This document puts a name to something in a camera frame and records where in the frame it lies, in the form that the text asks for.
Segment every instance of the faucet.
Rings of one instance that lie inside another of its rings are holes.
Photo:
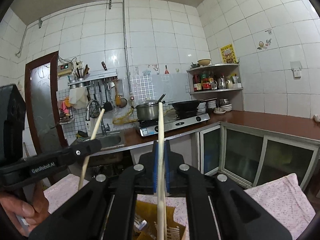
[[[92,100],[90,100],[89,102],[88,102],[88,104],[87,104],[87,110],[86,110],[86,112],[85,112],[85,120],[86,121],[90,121],[90,106],[91,106],[91,104],[93,103],[93,102],[95,102],[95,103],[97,103],[98,105],[99,105],[99,102],[97,101],[97,100],[95,100],[95,99],[92,99]],[[102,134],[103,135],[106,135],[107,134],[107,132],[110,132],[110,126],[109,126],[109,124],[107,124],[107,127],[105,127],[105,125],[104,125],[104,123],[103,123],[103,119],[101,119],[101,131],[102,131]]]

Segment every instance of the kitchen sink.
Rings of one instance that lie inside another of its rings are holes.
[[[124,132],[107,132],[106,135],[97,134],[96,139],[101,142],[101,151],[110,150],[117,147],[125,146]],[[72,144],[77,144],[79,142],[88,141],[89,138],[78,138]]]

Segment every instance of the yellow poster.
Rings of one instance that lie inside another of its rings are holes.
[[[237,59],[236,59],[236,55],[235,55],[235,51],[233,49],[232,44],[229,44],[225,47],[222,47],[220,49],[221,51],[221,55],[222,55],[222,60],[223,63],[236,63]]]

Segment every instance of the door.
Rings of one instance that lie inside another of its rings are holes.
[[[252,187],[258,171],[263,136],[224,127],[222,171],[244,187]]]
[[[218,172],[220,138],[219,125],[200,132],[201,173],[213,175]]]
[[[318,146],[265,135],[261,162],[253,186],[297,174],[303,189],[309,179]]]
[[[57,68],[58,51],[26,64],[27,117],[37,154],[68,146],[59,125]]]

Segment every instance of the gas stove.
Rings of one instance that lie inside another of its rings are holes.
[[[175,130],[209,119],[209,114],[206,113],[177,113],[172,110],[164,116],[164,131]],[[137,132],[143,137],[158,133],[158,120],[138,121],[134,123],[134,126]]]

